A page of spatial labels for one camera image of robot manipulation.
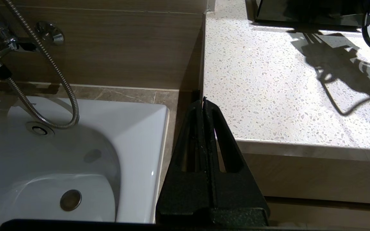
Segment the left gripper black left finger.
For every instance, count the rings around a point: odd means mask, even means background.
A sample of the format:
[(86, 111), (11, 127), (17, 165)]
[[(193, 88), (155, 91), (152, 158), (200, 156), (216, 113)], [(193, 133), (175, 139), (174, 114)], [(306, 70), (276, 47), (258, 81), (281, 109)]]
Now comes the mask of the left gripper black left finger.
[(156, 205), (158, 222), (189, 222), (210, 206), (202, 102), (191, 103)]

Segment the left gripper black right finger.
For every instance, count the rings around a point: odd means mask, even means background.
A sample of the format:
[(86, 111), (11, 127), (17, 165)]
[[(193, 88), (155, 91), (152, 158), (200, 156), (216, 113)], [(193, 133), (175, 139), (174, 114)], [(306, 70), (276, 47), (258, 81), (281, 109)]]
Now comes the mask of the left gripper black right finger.
[(204, 99), (204, 121), (212, 221), (267, 222), (266, 200), (220, 108), (207, 99)]

